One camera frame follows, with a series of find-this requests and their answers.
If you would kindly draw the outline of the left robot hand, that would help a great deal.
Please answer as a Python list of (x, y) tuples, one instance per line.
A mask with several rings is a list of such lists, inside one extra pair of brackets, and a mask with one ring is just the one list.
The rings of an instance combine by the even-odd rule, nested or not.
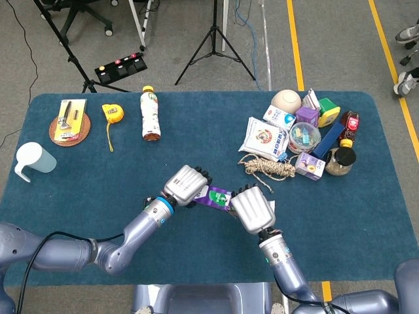
[(207, 171), (184, 165), (166, 182), (161, 194), (170, 201), (174, 200), (178, 206), (186, 206), (211, 182), (212, 178)]

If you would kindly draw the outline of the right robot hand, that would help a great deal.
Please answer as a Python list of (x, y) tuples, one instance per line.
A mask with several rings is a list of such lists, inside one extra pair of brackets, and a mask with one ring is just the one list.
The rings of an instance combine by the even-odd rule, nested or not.
[(237, 193), (234, 192), (230, 199), (230, 206), (238, 215), (246, 231), (258, 235), (260, 243), (283, 234), (280, 229), (274, 227), (275, 212), (256, 184), (253, 186), (247, 184)]

